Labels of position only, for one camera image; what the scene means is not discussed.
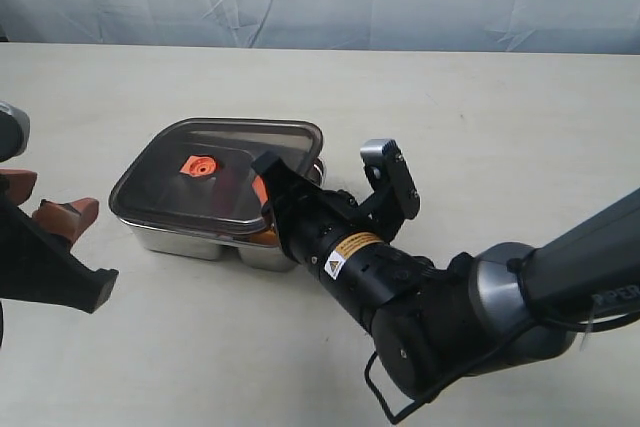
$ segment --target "yellow warning sticker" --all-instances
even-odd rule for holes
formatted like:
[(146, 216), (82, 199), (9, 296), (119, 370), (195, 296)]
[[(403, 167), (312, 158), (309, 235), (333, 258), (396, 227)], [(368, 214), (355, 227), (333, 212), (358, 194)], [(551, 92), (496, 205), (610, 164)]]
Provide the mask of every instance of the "yellow warning sticker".
[(333, 280), (336, 280), (340, 274), (340, 270), (342, 270), (342, 266), (349, 257), (366, 245), (378, 244), (380, 242), (382, 242), (382, 239), (371, 232), (359, 232), (347, 237), (331, 252), (324, 264), (324, 271), (329, 274)]

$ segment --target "food container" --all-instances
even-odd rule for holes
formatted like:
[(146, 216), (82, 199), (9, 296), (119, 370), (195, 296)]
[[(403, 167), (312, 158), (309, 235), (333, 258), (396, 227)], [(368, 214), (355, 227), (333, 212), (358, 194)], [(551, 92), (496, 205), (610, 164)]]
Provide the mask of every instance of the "food container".
[(295, 263), (261, 214), (251, 164), (270, 150), (322, 186), (322, 144), (307, 122), (187, 119), (149, 143), (114, 186), (109, 207), (149, 250), (216, 260), (231, 247), (251, 267), (290, 270)]

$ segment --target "white table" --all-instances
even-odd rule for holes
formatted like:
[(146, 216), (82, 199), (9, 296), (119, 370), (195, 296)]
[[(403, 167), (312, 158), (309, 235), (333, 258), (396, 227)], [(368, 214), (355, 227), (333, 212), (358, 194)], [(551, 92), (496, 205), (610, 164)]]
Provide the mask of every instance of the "white table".
[[(94, 315), (4, 302), (2, 426), (386, 425), (362, 379), (371, 340), (303, 268), (154, 254), (109, 212), (114, 183), (174, 121), (312, 121), (327, 185), (360, 198), (360, 145), (396, 138), (422, 194), (396, 245), (439, 265), (542, 245), (640, 185), (638, 57), (0, 44), (0, 98), (33, 123), (4, 164), (40, 174), (26, 209), (99, 198), (74, 252), (120, 271)], [(404, 425), (637, 425), (640, 327), (577, 345), (464, 379)]]

